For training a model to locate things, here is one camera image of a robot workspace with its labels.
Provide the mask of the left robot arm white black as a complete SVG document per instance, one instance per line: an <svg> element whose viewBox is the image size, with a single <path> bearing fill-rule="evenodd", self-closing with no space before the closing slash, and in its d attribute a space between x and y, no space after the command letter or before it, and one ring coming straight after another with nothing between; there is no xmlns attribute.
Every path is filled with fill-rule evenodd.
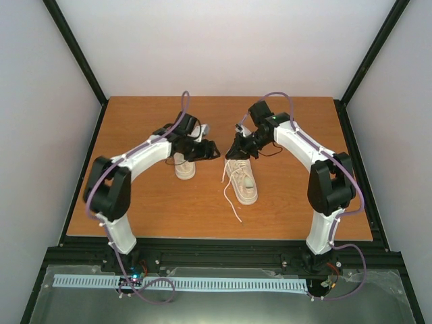
<svg viewBox="0 0 432 324"><path fill-rule="evenodd" d="M127 215L132 182L154 164L176 153L187 162L220 157L215 142L205 138L209 131L208 124L180 113L174 124L155 130L147 140L128 152L94 160L83 193L85 210L105 229L110 247L118 251L116 262L124 271L134 271L140 264L140 254L133 250L136 236Z"/></svg>

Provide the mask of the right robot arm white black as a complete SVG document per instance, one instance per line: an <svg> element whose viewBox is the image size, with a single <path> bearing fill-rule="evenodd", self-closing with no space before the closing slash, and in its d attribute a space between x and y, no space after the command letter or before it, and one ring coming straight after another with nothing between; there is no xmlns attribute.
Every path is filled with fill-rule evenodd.
<svg viewBox="0 0 432 324"><path fill-rule="evenodd" d="M287 113L273 113L265 101L248 109L256 130L236 125L234 142L225 154L224 172L231 182L246 171L251 157L274 143L289 151L309 173L307 198L313 220L306 245L314 255L331 250L339 218L356 196L352 162L345 152L335 153L305 133Z"/></svg>

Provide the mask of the white lace sneaker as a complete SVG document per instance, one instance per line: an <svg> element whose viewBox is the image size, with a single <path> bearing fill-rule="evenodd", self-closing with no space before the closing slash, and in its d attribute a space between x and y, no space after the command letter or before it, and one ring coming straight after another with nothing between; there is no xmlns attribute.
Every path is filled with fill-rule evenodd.
<svg viewBox="0 0 432 324"><path fill-rule="evenodd" d="M175 174L180 180L190 180L196 173L195 162L189 162L181 153L175 153L173 156Z"/></svg>
<svg viewBox="0 0 432 324"><path fill-rule="evenodd" d="M232 186L234 194L241 205L250 206L257 201L257 184L254 179L250 160L226 159L221 182L224 183L226 178L228 179L228 183L223 189L223 196L231 207L236 219L242 223L242 219L233 202L227 195L227 189Z"/></svg>

